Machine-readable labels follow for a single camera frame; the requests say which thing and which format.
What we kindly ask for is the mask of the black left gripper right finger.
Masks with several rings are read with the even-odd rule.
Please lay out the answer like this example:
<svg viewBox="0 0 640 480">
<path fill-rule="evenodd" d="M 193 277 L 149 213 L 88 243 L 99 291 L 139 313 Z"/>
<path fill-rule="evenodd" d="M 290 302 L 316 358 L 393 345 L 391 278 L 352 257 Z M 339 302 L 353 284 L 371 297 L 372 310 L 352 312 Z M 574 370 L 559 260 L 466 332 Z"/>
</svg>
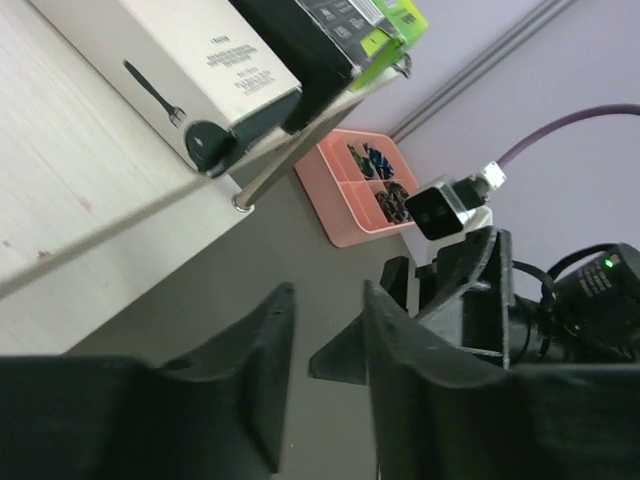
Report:
<svg viewBox="0 0 640 480">
<path fill-rule="evenodd" d="M 364 287 L 376 456 L 386 479 L 635 479 L 635 365 L 506 370 Z"/>
</svg>

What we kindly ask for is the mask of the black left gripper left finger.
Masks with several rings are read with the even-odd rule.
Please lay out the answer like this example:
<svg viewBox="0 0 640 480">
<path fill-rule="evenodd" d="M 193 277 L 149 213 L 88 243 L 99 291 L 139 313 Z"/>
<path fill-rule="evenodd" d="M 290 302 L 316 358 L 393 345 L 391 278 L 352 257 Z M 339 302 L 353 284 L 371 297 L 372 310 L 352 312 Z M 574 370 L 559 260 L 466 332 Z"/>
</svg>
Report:
<svg viewBox="0 0 640 480">
<path fill-rule="evenodd" d="M 161 366 L 125 356 L 5 356 L 5 479 L 268 479 L 280 468 L 296 298 Z"/>
</svg>

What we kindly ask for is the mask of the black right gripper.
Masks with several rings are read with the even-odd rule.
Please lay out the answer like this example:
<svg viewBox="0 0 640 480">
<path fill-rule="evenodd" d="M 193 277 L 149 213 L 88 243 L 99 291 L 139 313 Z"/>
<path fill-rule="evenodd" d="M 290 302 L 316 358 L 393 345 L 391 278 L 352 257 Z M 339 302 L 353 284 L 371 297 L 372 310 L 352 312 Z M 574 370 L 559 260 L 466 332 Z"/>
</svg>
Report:
<svg viewBox="0 0 640 480">
<path fill-rule="evenodd" d="M 430 299 L 411 316 L 382 289 L 382 365 L 387 368 L 508 368 L 514 303 L 511 234 L 483 227 L 442 249 Z M 311 356 L 311 378 L 368 385 L 364 322 L 358 315 Z"/>
</svg>

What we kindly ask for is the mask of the black green exfoliating razor box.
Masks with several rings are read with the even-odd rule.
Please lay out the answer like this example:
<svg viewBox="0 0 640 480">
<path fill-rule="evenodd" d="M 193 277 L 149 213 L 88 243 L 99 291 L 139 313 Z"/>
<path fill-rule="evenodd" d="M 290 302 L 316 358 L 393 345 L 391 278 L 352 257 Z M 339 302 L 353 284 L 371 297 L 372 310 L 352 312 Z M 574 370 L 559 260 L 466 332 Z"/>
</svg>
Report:
<svg viewBox="0 0 640 480">
<path fill-rule="evenodd" d="M 345 91 L 393 68 L 408 77 L 409 50 L 428 28 L 412 1 L 244 0 L 232 5 L 301 82 L 282 129 L 305 129 Z"/>
</svg>

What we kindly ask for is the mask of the white H razor box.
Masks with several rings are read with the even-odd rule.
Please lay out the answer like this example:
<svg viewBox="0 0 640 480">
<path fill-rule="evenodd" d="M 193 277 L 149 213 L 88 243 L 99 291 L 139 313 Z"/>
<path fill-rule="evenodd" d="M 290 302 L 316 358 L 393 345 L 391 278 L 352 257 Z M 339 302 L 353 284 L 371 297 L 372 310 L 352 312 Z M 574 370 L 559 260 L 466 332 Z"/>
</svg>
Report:
<svg viewBox="0 0 640 480">
<path fill-rule="evenodd" d="M 42 0 L 34 7 L 194 170 L 229 172 L 301 84 L 228 1 Z"/>
</svg>

